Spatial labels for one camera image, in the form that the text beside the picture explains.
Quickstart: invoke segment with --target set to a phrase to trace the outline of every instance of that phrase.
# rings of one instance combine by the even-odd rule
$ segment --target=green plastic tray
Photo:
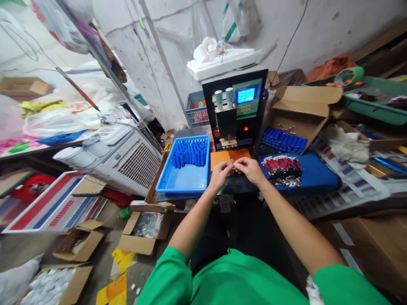
[[[304,86],[324,86],[327,83],[333,83],[335,76],[325,80],[316,80],[305,83]],[[385,106],[394,97],[407,96],[407,83],[382,78],[365,76],[362,81],[365,83],[360,87],[355,87],[343,93],[342,101],[347,109],[354,112],[370,116],[380,121],[392,124],[403,125],[407,123],[407,111]],[[376,101],[368,102],[354,97],[346,96],[349,93],[362,91],[364,93],[376,96]]]

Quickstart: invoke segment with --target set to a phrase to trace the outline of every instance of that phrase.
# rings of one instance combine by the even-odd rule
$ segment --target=digital display screen
[[[237,92],[237,103],[244,103],[254,100],[256,88],[249,88]]]

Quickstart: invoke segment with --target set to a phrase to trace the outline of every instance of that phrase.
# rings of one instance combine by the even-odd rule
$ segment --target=green shirt
[[[313,278],[326,305],[390,303],[357,271],[321,269]],[[309,304],[289,281],[263,261],[229,249],[194,278],[185,257],[167,248],[151,273],[137,305],[144,304]]]

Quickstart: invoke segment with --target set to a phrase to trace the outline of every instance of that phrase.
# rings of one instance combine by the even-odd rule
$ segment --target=blue plastic tray
[[[173,163],[173,155],[180,141],[206,140],[206,160],[204,166],[185,164],[176,168]],[[209,135],[178,138],[174,140],[167,162],[165,162],[156,191],[160,193],[202,193],[208,186],[209,175]]]

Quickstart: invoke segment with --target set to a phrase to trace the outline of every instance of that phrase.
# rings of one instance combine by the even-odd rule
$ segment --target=hand
[[[244,173],[249,181],[258,188],[260,188],[262,184],[270,184],[256,160],[243,157],[236,160],[233,165],[236,168],[237,173]]]
[[[208,189],[217,194],[226,184],[228,175],[233,175],[233,165],[231,162],[223,161],[213,168],[211,182]]]

